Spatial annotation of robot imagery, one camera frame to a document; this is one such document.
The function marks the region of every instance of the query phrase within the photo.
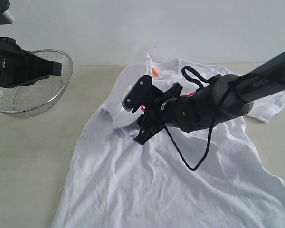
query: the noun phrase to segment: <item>wrinkled fabric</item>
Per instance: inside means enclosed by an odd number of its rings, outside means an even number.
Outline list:
[[[179,82],[182,94],[190,94],[197,87],[182,77],[185,65],[205,78],[232,73],[180,59],[154,63],[147,57],[127,66],[77,141],[53,228],[285,228],[285,182],[262,167],[242,117],[214,128],[209,155],[194,172],[165,131],[144,146],[133,140],[142,111],[126,112],[121,107],[125,94],[144,74],[162,90]],[[269,121],[284,107],[283,97],[263,98],[253,117]],[[169,130],[195,166],[208,130]]]

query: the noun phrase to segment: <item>orange tag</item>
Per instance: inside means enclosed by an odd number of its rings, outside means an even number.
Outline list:
[[[159,73],[157,73],[155,68],[152,69],[152,72],[155,75],[155,77],[159,77],[160,76]]]

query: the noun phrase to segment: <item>table surface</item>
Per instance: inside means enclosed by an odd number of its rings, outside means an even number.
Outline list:
[[[246,73],[260,64],[220,65]],[[77,138],[123,68],[76,66],[46,113],[27,119],[0,114],[0,228],[50,227]],[[285,180],[285,108],[267,124],[245,121],[263,166]]]

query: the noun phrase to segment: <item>metal strainer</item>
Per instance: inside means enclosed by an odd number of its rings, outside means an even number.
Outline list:
[[[50,76],[31,86],[0,88],[1,113],[20,118],[42,114],[54,106],[67,88],[73,73],[71,57],[57,50],[39,50],[32,53],[46,60],[61,63],[62,75]]]

